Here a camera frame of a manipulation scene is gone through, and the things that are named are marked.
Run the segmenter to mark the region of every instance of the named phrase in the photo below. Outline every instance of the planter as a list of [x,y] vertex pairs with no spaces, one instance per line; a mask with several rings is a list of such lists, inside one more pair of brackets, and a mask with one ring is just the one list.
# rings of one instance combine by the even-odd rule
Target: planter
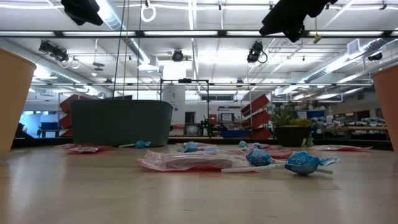
[[119,146],[143,140],[164,146],[172,111],[170,103],[157,100],[71,100],[73,142]]
[[285,147],[302,147],[307,143],[310,127],[278,127],[275,137],[280,145]]
[[10,150],[24,109],[36,65],[20,56],[0,49],[0,76],[3,96],[0,110],[0,159]]
[[398,83],[398,65],[373,75],[373,83],[391,138],[394,152],[398,153],[398,104],[395,92]]

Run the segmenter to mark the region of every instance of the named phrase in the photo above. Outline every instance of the potted plant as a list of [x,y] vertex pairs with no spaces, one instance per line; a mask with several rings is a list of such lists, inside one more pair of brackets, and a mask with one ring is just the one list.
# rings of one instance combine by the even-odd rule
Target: potted plant
[[312,143],[311,121],[295,119],[293,109],[284,109],[280,114],[273,114],[271,121],[276,126],[275,137],[282,146],[302,147]]

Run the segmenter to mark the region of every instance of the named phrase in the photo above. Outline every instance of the orange cup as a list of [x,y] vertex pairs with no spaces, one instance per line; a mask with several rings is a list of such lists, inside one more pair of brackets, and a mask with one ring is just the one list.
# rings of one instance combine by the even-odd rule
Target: orange cup
[[394,152],[398,153],[398,65],[377,72],[372,77],[376,94],[386,120]]

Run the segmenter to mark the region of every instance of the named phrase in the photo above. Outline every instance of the wooden table surface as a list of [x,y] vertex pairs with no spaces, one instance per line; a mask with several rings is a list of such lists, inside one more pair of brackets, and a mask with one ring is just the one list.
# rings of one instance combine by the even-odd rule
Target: wooden table surface
[[398,223],[398,156],[390,151],[315,152],[341,163],[326,167],[333,175],[308,177],[154,172],[134,163],[145,152],[13,150],[0,162],[0,223]]

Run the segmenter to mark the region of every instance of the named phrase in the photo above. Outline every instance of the gray container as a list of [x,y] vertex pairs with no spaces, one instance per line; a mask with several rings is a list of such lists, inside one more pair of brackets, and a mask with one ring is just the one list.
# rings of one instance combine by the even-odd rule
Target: gray container
[[164,146],[172,110],[157,100],[71,100],[73,142],[119,146],[143,140]]

